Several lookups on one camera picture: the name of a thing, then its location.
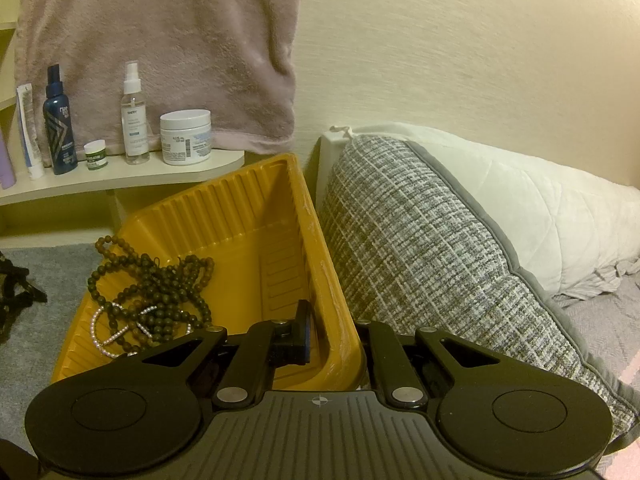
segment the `jar lid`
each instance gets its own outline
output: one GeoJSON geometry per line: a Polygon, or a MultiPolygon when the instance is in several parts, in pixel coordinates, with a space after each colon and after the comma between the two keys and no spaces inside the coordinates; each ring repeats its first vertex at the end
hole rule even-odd
{"type": "Polygon", "coordinates": [[[211,124],[209,110],[178,110],[160,116],[160,128],[163,130],[189,130],[211,124]]]}
{"type": "Polygon", "coordinates": [[[104,150],[107,147],[106,143],[103,139],[92,140],[84,145],[84,154],[87,153],[98,153],[104,150]]]}

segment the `clear liquid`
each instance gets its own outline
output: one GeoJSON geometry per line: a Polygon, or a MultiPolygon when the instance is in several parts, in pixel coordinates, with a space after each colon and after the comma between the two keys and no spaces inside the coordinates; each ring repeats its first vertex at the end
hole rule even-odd
{"type": "MultiPolygon", "coordinates": [[[[135,94],[124,94],[122,96],[122,99],[120,101],[120,108],[121,108],[121,112],[123,112],[124,110],[126,110],[127,108],[134,108],[136,106],[142,106],[145,104],[145,96],[142,92],[137,92],[135,94]]],[[[149,134],[149,123],[148,121],[146,122],[146,135],[147,135],[147,139],[148,139],[148,134],[149,134]]],[[[125,129],[124,129],[124,122],[122,123],[122,135],[124,136],[125,134],[125,129]]],[[[126,148],[125,148],[125,156],[124,156],[125,160],[127,161],[127,164],[130,164],[132,166],[136,165],[136,164],[143,164],[144,162],[148,161],[150,158],[149,155],[149,151],[147,150],[146,153],[142,153],[141,155],[128,155],[126,153],[126,148]]]]}

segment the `blue spray bottle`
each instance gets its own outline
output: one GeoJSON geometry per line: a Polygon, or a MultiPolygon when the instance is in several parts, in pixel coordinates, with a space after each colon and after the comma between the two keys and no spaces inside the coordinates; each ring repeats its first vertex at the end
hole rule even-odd
{"type": "Polygon", "coordinates": [[[51,150],[53,173],[59,175],[78,166],[78,158],[71,129],[69,98],[63,94],[60,81],[60,65],[47,68],[47,81],[47,100],[44,101],[42,111],[51,150]]]}

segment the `gray carpet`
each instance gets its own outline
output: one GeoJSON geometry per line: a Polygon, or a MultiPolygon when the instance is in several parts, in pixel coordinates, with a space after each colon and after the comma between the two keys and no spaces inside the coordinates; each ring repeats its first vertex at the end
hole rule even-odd
{"type": "Polygon", "coordinates": [[[24,433],[24,412],[49,384],[86,279],[100,255],[92,244],[3,252],[16,266],[27,267],[31,283],[49,297],[49,303],[23,309],[0,342],[0,438],[33,452],[24,433]]]}

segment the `silver screw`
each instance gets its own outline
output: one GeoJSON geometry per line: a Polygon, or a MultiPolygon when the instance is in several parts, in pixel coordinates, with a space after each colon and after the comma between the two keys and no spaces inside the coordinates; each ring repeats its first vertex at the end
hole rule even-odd
{"type": "Polygon", "coordinates": [[[241,400],[245,400],[249,394],[244,388],[228,386],[222,388],[217,395],[222,402],[240,402],[241,400]]]}
{"type": "Polygon", "coordinates": [[[423,394],[418,388],[402,386],[393,390],[391,396],[399,402],[418,402],[423,394]]]}

